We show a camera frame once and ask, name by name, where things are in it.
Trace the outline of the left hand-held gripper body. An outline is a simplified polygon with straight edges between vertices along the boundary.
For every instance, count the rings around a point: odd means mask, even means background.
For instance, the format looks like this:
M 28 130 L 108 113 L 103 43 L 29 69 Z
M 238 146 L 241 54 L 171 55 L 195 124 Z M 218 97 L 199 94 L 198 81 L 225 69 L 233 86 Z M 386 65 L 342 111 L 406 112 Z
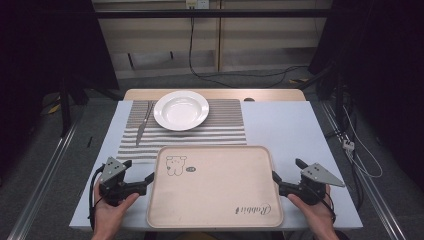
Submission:
M 100 196 L 107 204 L 112 206 L 117 206 L 133 193 L 143 196 L 147 192 L 145 180 L 134 183 L 124 181 L 126 170 L 129 168 L 126 168 L 122 163 L 113 157 L 109 157 L 100 176 Z

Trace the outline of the person's left hand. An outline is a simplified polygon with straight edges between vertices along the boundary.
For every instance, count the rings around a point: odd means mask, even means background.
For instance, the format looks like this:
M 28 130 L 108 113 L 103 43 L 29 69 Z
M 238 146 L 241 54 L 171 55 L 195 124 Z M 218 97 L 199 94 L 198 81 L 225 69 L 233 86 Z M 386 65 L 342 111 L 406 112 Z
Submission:
M 136 202 L 139 194 L 133 193 L 118 206 L 107 204 L 100 196 L 99 183 L 94 187 L 95 224 L 91 240 L 113 240 L 119 231 L 127 210 Z

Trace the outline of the black metal stand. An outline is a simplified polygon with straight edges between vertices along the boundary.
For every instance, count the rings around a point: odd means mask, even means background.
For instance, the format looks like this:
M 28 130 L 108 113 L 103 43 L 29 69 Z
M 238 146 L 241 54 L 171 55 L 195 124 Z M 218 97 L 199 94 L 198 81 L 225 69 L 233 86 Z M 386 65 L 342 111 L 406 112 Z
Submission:
M 334 98 L 336 129 L 326 137 L 341 136 L 347 129 L 344 110 L 344 77 L 341 70 L 331 64 L 325 67 L 317 77 L 316 93 L 319 100 Z
M 88 96 L 84 91 L 82 83 L 75 79 L 72 75 L 64 76 L 60 82 L 62 137 L 68 133 L 72 123 L 69 98 L 72 98 L 73 102 L 77 105 L 86 105 L 88 102 Z

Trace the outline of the white wall socket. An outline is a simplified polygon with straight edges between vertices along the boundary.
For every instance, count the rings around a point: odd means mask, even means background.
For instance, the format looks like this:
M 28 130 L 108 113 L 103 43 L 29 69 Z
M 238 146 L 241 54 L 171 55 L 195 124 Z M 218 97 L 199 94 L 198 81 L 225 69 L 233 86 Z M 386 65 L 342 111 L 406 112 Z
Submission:
M 210 8 L 209 0 L 185 0 L 187 9 L 207 10 Z

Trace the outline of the beige tray with bear print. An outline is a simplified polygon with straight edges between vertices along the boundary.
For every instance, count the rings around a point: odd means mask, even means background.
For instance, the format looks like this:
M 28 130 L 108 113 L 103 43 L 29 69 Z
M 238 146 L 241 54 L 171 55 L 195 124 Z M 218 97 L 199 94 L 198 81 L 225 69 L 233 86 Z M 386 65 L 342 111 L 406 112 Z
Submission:
M 262 146 L 164 147 L 147 213 L 158 229 L 273 228 L 283 222 Z

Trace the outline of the metal floor rail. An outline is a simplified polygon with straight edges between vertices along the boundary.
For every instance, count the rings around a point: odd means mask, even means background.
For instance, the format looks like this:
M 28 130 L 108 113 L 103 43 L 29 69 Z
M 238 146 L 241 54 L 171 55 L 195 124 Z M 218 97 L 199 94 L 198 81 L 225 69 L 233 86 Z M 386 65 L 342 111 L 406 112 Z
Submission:
M 339 125 L 336 123 L 335 111 L 331 107 L 331 104 L 321 102 L 320 105 L 330 125 L 335 131 L 335 136 L 338 137 L 342 144 L 341 148 L 347 156 L 349 164 L 353 164 L 353 168 L 357 169 L 354 170 L 356 172 L 357 179 L 361 182 L 362 189 L 367 194 L 368 199 L 370 200 L 374 210 L 376 211 L 376 214 L 378 215 L 382 225 L 388 233 L 389 238 L 391 240 L 407 240 L 399 225 L 399 222 L 397 221 L 389 205 L 373 181 L 374 179 L 377 179 L 377 177 L 371 177 L 372 174 L 366 170 L 366 167 L 361 161 L 360 156 L 354 153 L 354 150 L 345 149 L 343 146 L 343 140 L 350 139 L 345 132 L 341 131 L 341 127 L 339 127 Z
M 81 114 L 63 128 L 57 115 L 45 116 L 30 138 L 3 194 L 6 240 L 25 240 L 64 158 Z

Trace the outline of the grey striped placemat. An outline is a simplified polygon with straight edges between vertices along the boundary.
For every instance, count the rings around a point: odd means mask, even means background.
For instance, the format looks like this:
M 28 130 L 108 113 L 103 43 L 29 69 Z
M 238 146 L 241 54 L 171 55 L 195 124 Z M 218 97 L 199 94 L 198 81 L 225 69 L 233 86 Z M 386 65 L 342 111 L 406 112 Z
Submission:
M 136 136 L 146 114 L 148 102 L 133 101 L 119 143 L 116 159 L 134 163 L 154 161 L 164 146 L 177 145 L 246 145 L 241 103 L 237 99 L 211 99 L 205 121 L 187 131 L 171 131 L 149 117 L 139 144 Z

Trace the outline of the silver table knife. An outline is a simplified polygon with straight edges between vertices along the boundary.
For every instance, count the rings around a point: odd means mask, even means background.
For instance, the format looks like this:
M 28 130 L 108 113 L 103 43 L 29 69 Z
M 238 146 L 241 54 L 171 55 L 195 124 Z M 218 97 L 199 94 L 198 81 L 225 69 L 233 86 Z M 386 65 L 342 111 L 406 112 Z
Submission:
M 143 136 L 143 133 L 145 131 L 145 128 L 147 126 L 151 111 L 154 107 L 154 103 L 153 101 L 148 101 L 148 109 L 146 110 L 146 114 L 145 117 L 142 121 L 142 123 L 140 124 L 140 126 L 138 127 L 138 131 L 137 131 L 137 136 L 136 136 L 136 146 L 138 147 L 140 142 L 141 142 L 141 138 Z

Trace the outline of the white deep plate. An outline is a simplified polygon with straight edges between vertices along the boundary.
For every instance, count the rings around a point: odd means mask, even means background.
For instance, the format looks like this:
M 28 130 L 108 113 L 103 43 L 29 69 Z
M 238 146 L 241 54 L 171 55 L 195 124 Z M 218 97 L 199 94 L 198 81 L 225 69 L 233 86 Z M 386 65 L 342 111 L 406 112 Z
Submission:
M 194 91 L 174 91 L 161 97 L 154 107 L 154 119 L 163 128 L 186 131 L 203 123 L 209 114 L 209 103 Z

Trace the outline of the person's right hand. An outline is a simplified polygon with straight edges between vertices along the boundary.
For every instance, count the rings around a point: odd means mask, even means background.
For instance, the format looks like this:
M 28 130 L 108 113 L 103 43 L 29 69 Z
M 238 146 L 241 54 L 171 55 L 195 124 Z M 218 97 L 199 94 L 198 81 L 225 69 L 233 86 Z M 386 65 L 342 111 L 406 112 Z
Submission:
M 314 240 L 339 240 L 333 227 L 332 212 L 328 209 L 331 206 L 329 186 L 326 186 L 326 192 L 324 201 L 316 205 L 308 205 L 294 194 L 287 198 L 303 213 Z

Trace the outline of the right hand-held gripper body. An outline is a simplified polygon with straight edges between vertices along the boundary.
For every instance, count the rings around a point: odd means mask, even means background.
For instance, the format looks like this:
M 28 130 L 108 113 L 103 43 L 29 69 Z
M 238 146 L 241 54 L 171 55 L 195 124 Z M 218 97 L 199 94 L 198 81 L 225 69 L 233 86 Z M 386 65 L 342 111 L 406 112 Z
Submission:
M 342 180 L 332 174 L 319 163 L 308 165 L 300 169 L 301 179 L 298 184 L 284 182 L 279 185 L 279 195 L 287 197 L 289 194 L 298 196 L 308 205 L 316 205 L 325 198 L 326 186 L 344 187 Z

